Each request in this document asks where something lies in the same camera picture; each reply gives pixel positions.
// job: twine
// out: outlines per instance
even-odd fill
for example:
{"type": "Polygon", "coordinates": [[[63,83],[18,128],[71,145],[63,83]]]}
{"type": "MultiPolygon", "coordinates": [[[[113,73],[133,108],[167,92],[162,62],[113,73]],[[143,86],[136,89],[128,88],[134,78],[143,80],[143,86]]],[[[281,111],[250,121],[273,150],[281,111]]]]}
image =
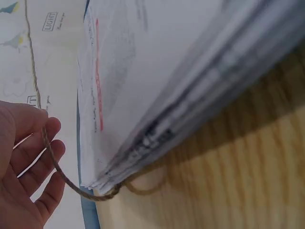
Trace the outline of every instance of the twine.
{"type": "MultiPolygon", "coordinates": [[[[31,27],[30,27],[30,22],[29,22],[29,18],[28,18],[28,2],[27,0],[24,0],[25,2],[25,19],[26,19],[26,23],[28,26],[28,40],[30,43],[30,55],[31,55],[31,64],[32,64],[32,72],[33,72],[33,80],[34,80],[34,88],[35,88],[35,92],[36,92],[36,96],[37,96],[37,107],[39,109],[41,109],[41,94],[37,85],[37,76],[36,76],[36,70],[35,70],[35,60],[34,60],[34,51],[33,51],[33,46],[32,46],[32,39],[31,39],[31,27]]],[[[95,196],[92,195],[90,193],[87,193],[85,191],[82,191],[79,187],[77,187],[75,184],[73,184],[72,181],[70,181],[69,178],[67,178],[67,176],[64,174],[64,172],[62,171],[61,167],[58,165],[57,161],[55,160],[54,157],[54,152],[50,146],[50,142],[48,140],[48,135],[47,135],[47,131],[46,128],[43,127],[42,128],[42,138],[43,138],[43,142],[44,145],[46,146],[46,149],[49,151],[52,162],[54,164],[55,169],[59,172],[59,174],[61,175],[62,179],[66,182],[66,184],[68,186],[70,186],[75,192],[77,192],[79,195],[81,195],[82,197],[88,199],[88,200],[92,200],[92,201],[105,201],[105,200],[109,200],[112,199],[116,194],[119,193],[120,188],[121,188],[121,183],[117,184],[113,187],[113,189],[110,191],[109,194],[106,194],[104,196],[95,196]]]]}

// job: table surface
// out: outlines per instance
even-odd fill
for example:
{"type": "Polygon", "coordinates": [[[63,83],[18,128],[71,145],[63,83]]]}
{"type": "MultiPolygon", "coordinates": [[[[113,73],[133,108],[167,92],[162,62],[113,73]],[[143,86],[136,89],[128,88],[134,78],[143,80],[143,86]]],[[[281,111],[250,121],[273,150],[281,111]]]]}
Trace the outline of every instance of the table surface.
{"type": "Polygon", "coordinates": [[[305,228],[305,45],[97,204],[105,229],[305,228]]]}

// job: newspaper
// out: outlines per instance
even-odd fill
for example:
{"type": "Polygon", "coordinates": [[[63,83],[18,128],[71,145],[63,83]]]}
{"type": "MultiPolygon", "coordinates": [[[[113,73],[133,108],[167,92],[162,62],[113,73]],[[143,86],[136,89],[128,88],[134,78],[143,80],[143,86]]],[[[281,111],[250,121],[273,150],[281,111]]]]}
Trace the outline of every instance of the newspaper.
{"type": "Polygon", "coordinates": [[[91,0],[80,45],[81,181],[156,160],[304,37],[302,0],[91,0]]]}

